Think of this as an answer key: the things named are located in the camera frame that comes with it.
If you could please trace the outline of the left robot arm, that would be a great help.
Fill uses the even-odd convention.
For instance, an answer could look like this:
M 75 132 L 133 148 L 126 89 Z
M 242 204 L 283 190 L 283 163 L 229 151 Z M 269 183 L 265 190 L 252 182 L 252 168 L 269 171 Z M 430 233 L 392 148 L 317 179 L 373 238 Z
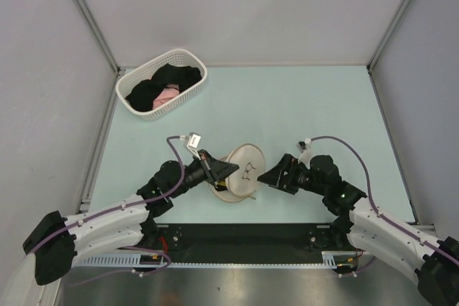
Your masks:
M 167 161 L 133 195 L 103 210 L 63 216 L 45 215 L 24 241 L 34 258 L 34 279 L 48 285 L 88 257 L 124 247 L 151 248 L 158 240 L 155 218 L 172 208 L 172 199 L 201 183 L 218 184 L 239 170 L 206 150 L 185 166 Z

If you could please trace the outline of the yellow bra with black straps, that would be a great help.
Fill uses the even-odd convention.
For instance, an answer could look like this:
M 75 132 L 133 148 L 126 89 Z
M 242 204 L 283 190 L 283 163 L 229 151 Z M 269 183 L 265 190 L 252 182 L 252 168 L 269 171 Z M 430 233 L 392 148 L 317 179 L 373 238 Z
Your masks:
M 215 190 L 217 192 L 228 191 L 227 184 L 225 180 L 219 181 L 215 186 Z

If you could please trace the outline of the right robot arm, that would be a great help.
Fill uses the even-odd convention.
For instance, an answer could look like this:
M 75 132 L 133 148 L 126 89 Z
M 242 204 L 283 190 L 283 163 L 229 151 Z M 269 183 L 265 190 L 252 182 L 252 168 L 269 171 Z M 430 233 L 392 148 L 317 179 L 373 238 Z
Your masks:
M 369 194 L 343 180 L 331 156 L 315 156 L 308 165 L 285 154 L 258 177 L 277 190 L 303 189 L 322 197 L 334 215 L 331 242 L 351 245 L 402 273 L 431 305 L 458 304 L 458 240 L 427 234 L 373 204 Z

